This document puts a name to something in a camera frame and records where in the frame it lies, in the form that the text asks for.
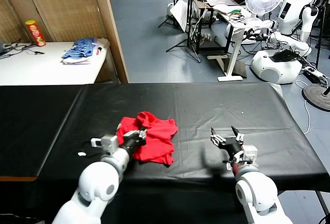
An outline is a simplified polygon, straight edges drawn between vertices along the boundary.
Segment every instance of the red cloth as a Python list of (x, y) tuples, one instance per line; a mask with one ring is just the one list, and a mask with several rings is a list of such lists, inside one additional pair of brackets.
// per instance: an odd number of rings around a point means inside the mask
[(124, 117), (117, 131), (119, 144), (124, 143), (124, 134), (141, 127), (147, 128), (146, 145), (137, 148), (133, 158), (143, 162), (171, 165), (174, 152), (171, 138), (178, 131), (174, 119), (160, 120), (146, 111), (140, 112), (136, 118)]

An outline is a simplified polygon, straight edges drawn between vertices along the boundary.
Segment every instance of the round stand base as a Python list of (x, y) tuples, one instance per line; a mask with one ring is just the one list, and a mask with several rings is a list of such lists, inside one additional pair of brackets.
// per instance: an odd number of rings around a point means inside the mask
[(326, 88), (319, 85), (306, 86), (302, 95), (308, 103), (317, 109), (330, 112), (330, 94), (324, 95)]

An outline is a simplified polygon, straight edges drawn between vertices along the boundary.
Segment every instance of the white table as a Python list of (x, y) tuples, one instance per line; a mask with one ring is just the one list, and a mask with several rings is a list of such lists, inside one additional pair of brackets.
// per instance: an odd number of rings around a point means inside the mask
[(90, 64), (64, 65), (61, 56), (73, 45), (73, 42), (49, 42), (43, 47), (32, 47), (32, 51), (44, 52), (35, 55), (23, 51), (17, 55), (0, 59), (0, 86), (13, 85), (84, 85), (93, 84), (100, 69), (107, 61), (112, 80), (118, 82), (113, 66), (107, 39), (98, 39), (97, 46), (102, 50), (91, 57)]
[[(241, 14), (244, 15), (245, 18), (249, 18), (251, 16), (251, 13), (248, 12), (247, 10), (245, 10), (243, 7), (233, 6), (233, 8), (234, 9), (240, 8), (241, 9)], [(227, 56), (221, 56), (221, 55), (219, 55), (219, 56), (207, 56), (207, 59), (217, 60), (217, 62), (220, 65), (220, 68), (224, 72), (225, 76), (218, 77), (219, 82), (241, 81), (241, 80), (243, 80), (243, 78), (241, 76), (233, 76), (232, 73), (233, 73), (233, 69), (234, 69), (234, 66), (235, 66), (235, 63), (236, 63), (236, 59), (237, 59), (237, 56), (238, 56), (238, 53), (239, 53), (239, 49), (241, 47), (241, 43), (242, 43), (242, 40), (243, 40), (244, 30), (246, 28), (253, 28), (254, 26), (249, 25), (248, 23), (244, 24), (244, 21), (233, 22), (230, 19), (230, 16), (224, 15), (221, 12), (219, 12), (219, 13), (234, 28), (232, 41), (235, 41), (235, 46), (234, 46), (233, 52), (230, 56), (227, 70), (225, 70), (224, 62), (223, 62), (223, 59), (227, 58)]]

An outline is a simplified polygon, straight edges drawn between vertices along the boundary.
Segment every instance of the paper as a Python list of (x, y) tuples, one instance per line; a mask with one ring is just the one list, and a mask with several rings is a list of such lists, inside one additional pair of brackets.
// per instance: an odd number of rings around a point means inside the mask
[(183, 31), (186, 31), (187, 27), (187, 10), (188, 4), (183, 0), (178, 0), (170, 10), (171, 14), (177, 20)]
[(210, 6), (215, 6), (217, 4), (224, 4), (228, 6), (237, 6), (236, 3), (234, 3), (231, 0), (208, 0), (206, 1)]
[(213, 9), (216, 10), (216, 11), (219, 11), (219, 12), (221, 12), (223, 14), (228, 14), (231, 11), (234, 11), (234, 10), (237, 10), (237, 9), (242, 10), (242, 7), (240, 7), (240, 6), (228, 6), (228, 5), (224, 5), (224, 4), (218, 4), (216, 6), (213, 6)]

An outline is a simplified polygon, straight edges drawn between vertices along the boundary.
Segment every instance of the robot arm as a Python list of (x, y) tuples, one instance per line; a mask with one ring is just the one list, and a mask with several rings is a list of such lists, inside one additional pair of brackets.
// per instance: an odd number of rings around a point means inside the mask
[(237, 180), (236, 195), (243, 205), (249, 224), (292, 224), (277, 197), (273, 180), (259, 172), (255, 164), (257, 149), (243, 145), (244, 134), (232, 127), (235, 138), (223, 138), (211, 129), (211, 141), (229, 154), (229, 161)]
[(306, 42), (311, 32), (313, 22), (318, 15), (319, 9), (317, 7), (306, 7), (302, 11), (303, 25), (301, 27), (300, 41)]
[(273, 44), (281, 45), (283, 49), (298, 52), (301, 56), (307, 56), (311, 52), (311, 48), (306, 42), (296, 40), (292, 37), (284, 36), (279, 32), (271, 33), (269, 41)]
[(93, 138), (92, 146), (101, 147), (104, 155), (82, 172), (78, 189), (61, 207), (53, 224), (101, 224), (104, 209), (114, 199), (135, 148), (145, 145), (145, 137), (146, 129), (130, 131), (121, 146), (117, 136)]

